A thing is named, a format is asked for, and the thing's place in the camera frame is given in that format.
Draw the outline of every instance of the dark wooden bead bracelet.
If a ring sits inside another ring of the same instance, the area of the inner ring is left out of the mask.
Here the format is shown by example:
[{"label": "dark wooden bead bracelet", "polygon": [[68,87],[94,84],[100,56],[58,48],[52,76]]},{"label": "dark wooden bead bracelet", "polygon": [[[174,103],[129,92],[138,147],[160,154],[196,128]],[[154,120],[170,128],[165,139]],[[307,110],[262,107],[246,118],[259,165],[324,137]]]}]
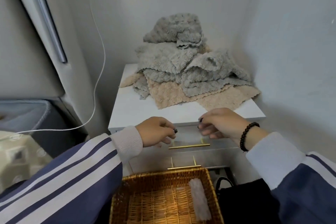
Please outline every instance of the dark wooden bead bracelet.
[{"label": "dark wooden bead bracelet", "polygon": [[260,127],[260,125],[257,123],[257,122],[252,122],[251,124],[249,124],[245,131],[243,132],[243,134],[241,135],[241,138],[240,138],[240,148],[242,151],[248,151],[246,148],[245,148],[245,140],[246,140],[246,135],[247,133],[249,132],[249,130],[254,127],[254,126],[257,126],[257,127]]}]

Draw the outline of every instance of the sleeve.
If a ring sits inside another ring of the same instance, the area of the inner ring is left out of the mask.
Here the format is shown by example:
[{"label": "sleeve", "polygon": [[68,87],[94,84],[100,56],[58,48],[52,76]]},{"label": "sleeve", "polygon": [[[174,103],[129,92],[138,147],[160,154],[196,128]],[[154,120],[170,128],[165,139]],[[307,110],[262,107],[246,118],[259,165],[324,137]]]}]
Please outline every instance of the sleeve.
[{"label": "sleeve", "polygon": [[76,145],[0,199],[0,224],[91,224],[122,179],[122,162],[142,150],[133,126]]},{"label": "sleeve", "polygon": [[336,164],[271,133],[246,158],[280,203],[282,223],[336,223]]}]

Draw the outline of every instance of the wicker basket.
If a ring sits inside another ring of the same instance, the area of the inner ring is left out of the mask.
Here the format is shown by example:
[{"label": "wicker basket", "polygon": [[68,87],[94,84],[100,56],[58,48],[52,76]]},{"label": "wicker basket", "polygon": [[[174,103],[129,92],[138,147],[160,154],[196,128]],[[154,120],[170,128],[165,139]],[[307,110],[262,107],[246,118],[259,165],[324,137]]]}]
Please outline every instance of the wicker basket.
[{"label": "wicker basket", "polygon": [[[199,178],[212,219],[197,221],[188,182]],[[123,178],[112,199],[110,224],[224,224],[207,169],[199,167]]]}]

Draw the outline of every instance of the brass handle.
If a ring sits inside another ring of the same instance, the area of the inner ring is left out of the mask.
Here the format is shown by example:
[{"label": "brass handle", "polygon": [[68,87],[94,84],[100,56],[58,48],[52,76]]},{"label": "brass handle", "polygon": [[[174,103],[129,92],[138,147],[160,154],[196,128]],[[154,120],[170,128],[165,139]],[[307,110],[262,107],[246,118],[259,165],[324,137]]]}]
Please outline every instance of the brass handle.
[{"label": "brass handle", "polygon": [[171,157],[171,158],[170,158],[170,161],[171,161],[171,167],[168,168],[168,170],[178,170],[178,169],[184,169],[184,168],[201,167],[201,165],[197,165],[197,164],[196,164],[195,157],[193,156],[192,158],[194,159],[194,166],[188,166],[188,167],[174,167],[174,165],[173,165],[173,158]]},{"label": "brass handle", "polygon": [[192,145],[182,145],[182,146],[175,146],[175,142],[173,141],[173,146],[169,147],[169,150],[172,149],[183,149],[183,148],[193,148],[193,147],[203,147],[203,146],[210,146],[209,143],[204,143],[203,138],[201,138],[201,144],[192,144]]}]

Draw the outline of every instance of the white cable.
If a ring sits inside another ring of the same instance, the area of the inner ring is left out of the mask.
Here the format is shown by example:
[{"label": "white cable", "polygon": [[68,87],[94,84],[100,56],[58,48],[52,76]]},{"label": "white cable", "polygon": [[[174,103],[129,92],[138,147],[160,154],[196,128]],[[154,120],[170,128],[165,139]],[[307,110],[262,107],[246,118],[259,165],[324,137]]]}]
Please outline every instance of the white cable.
[{"label": "white cable", "polygon": [[95,17],[93,16],[93,11],[92,11],[92,6],[91,6],[91,0],[89,0],[89,5],[90,5],[91,16],[92,16],[93,22],[94,22],[94,24],[95,24],[95,26],[96,26],[96,29],[97,29],[97,31],[98,31],[98,34],[99,34],[99,37],[100,37],[100,40],[101,40],[101,44],[102,44],[102,46],[103,46],[103,50],[104,50],[104,62],[103,62],[103,67],[101,68],[101,72],[100,72],[100,74],[99,74],[99,76],[98,76],[96,85],[94,86],[94,90],[93,90],[93,112],[92,112],[92,115],[91,115],[90,119],[89,119],[86,123],[84,123],[84,124],[82,124],[82,125],[80,125],[80,126],[78,126],[78,127],[76,127],[76,128],[67,128],[67,129],[35,129],[35,130],[20,131],[20,132],[12,133],[12,134],[10,134],[10,135],[8,135],[8,136],[5,136],[5,137],[0,138],[0,141],[3,141],[4,139],[6,139],[6,138],[8,138],[8,137],[11,137],[12,135],[15,135],[15,134],[21,134],[21,133],[36,132],[36,131],[69,131],[69,130],[74,130],[74,129],[81,128],[82,126],[85,126],[85,125],[88,124],[88,123],[90,122],[90,120],[92,119],[92,117],[93,117],[93,115],[95,114],[95,111],[96,111],[96,89],[97,89],[97,85],[98,85],[98,82],[99,82],[99,80],[100,80],[100,77],[102,76],[102,73],[103,73],[103,71],[104,71],[105,60],[106,60],[106,52],[105,52],[105,46],[104,46],[104,42],[103,42],[102,36],[101,36],[101,34],[100,34],[100,32],[99,32],[97,23],[96,23],[96,21],[95,21]]}]

